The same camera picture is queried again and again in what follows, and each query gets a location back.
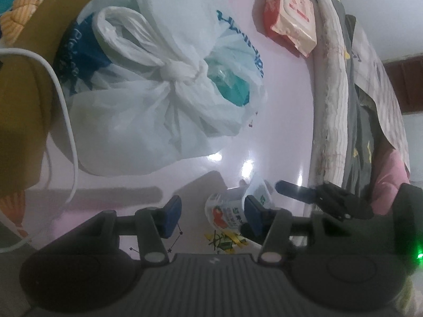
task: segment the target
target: pink table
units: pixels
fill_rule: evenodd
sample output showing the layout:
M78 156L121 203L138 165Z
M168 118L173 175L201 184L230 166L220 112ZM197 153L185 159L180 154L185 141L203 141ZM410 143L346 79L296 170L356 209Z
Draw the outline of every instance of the pink table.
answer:
M60 218L35 237L36 248L51 242L104 209L129 215L146 206L161 206L174 194L183 201L179 226L183 236L174 245L176 252L213 252L204 237L213 233L204 216L208 196L237 187L259 172L270 183L287 180L307 185L313 132L312 77L306 60L296 57L263 35L262 12L265 0L228 0L234 18L259 50L264 63L268 100L252 122L218 154L179 161L145 176L101 178L80 172L79 190ZM23 226L31 233L64 202L72 184L69 160L49 137L42 179L27 191ZM276 205L302 215L303 203L272 195ZM165 241L170 247L178 233ZM121 242L122 249L136 242Z

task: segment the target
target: blue print on bag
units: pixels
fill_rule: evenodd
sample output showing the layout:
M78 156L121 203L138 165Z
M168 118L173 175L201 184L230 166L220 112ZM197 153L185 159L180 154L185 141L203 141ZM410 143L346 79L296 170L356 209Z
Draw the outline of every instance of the blue print on bag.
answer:
M217 12L217 19L219 19L219 21L225 21L229 24L229 29L235 31L237 34L241 34L244 37L244 41L246 42L246 44L252 48L255 52L255 59L254 59L254 63L255 66L257 67L257 69L260 72L261 77L264 77L264 71L263 71L263 62L260 58L260 54L257 51L257 49L251 44L250 40L248 39L248 36L241 32L241 30L236 27L235 21L231 18L228 17L227 19L223 18L223 13L219 10L216 11Z
M75 23L63 37L54 61L54 69L61 83L70 81L69 96L77 94L75 84L81 79L92 90L91 78L100 68L111 64L94 35L94 13L81 24Z

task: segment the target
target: red and white package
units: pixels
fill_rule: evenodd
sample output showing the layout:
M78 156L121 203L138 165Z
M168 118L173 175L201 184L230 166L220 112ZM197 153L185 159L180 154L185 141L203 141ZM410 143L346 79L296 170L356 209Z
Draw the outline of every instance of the red and white package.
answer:
M305 57L317 45L316 20L310 0L266 0L264 27L269 38L282 36Z

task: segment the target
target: pink cloth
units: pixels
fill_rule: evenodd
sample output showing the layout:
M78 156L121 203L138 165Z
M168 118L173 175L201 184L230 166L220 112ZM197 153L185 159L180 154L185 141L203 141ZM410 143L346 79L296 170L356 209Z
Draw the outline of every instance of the pink cloth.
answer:
M389 144L381 149L374 163L374 183L371 207L375 214L385 215L403 183L410 183L405 164L397 149Z

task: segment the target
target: white cable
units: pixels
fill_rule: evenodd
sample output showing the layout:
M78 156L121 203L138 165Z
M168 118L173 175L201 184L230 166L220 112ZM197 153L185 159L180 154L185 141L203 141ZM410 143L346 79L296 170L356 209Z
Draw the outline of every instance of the white cable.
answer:
M73 185L72 185L72 189L71 189L71 192L69 194L69 197L65 201L64 205L49 220L48 223L46 223L43 227L40 227L31 236L27 236L27 237L23 238L18 243L14 244L10 247L0 248L0 253L8 253L10 251L13 251L13 250L16 250L16 249L22 247L23 245L28 243L31 240L31 238L40 234L41 231L44 230L44 228L49 226L63 212L66 205L71 202L71 200L72 200L72 198L75 195L75 192L77 190L77 187L78 187L78 170L79 170L77 148L76 148L76 145L75 145L75 139L73 138L71 120L69 118L69 113L68 113L68 109L67 109L67 106L66 106L65 97L63 95L59 79L58 79L57 75L54 73L54 70L51 67L50 63L48 63L39 54L36 54L35 52L29 51L29 50L19 49L19 48L3 48L3 49L0 48L0 57L1 56L10 56L10 55L25 56L25 57L29 57L29 58L32 58L32 59L38 61L41 65L43 65L46 68L47 72L49 73L50 77L53 80L54 86L55 86L56 91L57 91L57 95L59 96L60 106L62 107L62 110L63 110L63 115L64 115L64 118L65 118L65 124L66 124L66 128L67 128L67 131L68 131L69 141L71 143L72 160L73 160Z

